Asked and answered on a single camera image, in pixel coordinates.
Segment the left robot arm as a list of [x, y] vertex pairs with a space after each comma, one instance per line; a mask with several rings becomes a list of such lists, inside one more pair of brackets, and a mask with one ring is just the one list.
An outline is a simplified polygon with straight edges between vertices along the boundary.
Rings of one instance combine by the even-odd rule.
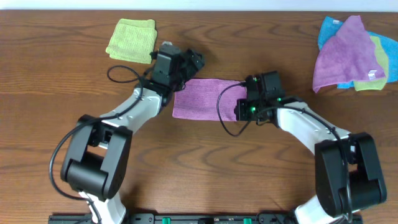
[[205, 65], [202, 54], [172, 45], [151, 54], [155, 64], [136, 76], [132, 95], [97, 118], [83, 115], [61, 142], [69, 141], [60, 178], [84, 200], [92, 223], [122, 223], [126, 208], [119, 189], [126, 174], [133, 135], [157, 116], [175, 92]]

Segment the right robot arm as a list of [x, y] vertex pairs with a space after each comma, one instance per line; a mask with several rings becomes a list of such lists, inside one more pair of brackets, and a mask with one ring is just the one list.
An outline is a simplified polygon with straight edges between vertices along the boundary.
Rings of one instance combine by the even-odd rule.
[[298, 206], [294, 223], [354, 223], [355, 213], [384, 203], [387, 189], [373, 137], [329, 123], [297, 97], [239, 99], [239, 121], [267, 121], [306, 146], [315, 158], [316, 194]]

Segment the purple microfiber cloth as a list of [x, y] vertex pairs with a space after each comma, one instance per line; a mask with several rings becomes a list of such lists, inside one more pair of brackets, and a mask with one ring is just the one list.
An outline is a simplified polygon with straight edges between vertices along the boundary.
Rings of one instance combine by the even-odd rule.
[[235, 80], [192, 79], [175, 93], [172, 116], [198, 121], [236, 121], [234, 108], [246, 98], [246, 88]]

